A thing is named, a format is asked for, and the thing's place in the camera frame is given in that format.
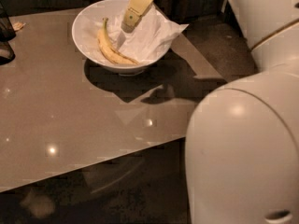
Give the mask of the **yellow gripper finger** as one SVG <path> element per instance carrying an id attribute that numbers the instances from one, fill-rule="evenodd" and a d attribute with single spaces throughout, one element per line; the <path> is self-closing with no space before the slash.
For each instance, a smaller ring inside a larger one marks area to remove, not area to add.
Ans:
<path id="1" fill-rule="evenodd" d="M 131 33 L 141 22 L 153 0 L 129 0 L 125 10 L 121 28 L 125 33 Z"/>

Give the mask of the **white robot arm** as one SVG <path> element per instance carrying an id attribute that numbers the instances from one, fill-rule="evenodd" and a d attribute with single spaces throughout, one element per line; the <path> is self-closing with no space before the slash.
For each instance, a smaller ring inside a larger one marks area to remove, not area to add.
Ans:
<path id="1" fill-rule="evenodd" d="M 192 224 L 299 224 L 299 0 L 228 0 L 259 72 L 192 113 Z"/>

